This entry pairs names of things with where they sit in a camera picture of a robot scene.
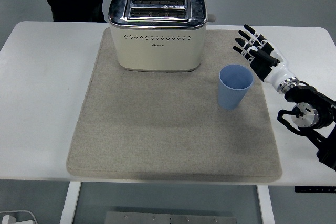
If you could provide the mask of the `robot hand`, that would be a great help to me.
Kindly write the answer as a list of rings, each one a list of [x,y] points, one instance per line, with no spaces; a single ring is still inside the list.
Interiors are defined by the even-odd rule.
[[[288,62],[282,52],[261,33],[245,24],[235,39],[233,49],[248,62],[256,76],[271,84],[280,94],[298,86],[300,81],[288,68]]]

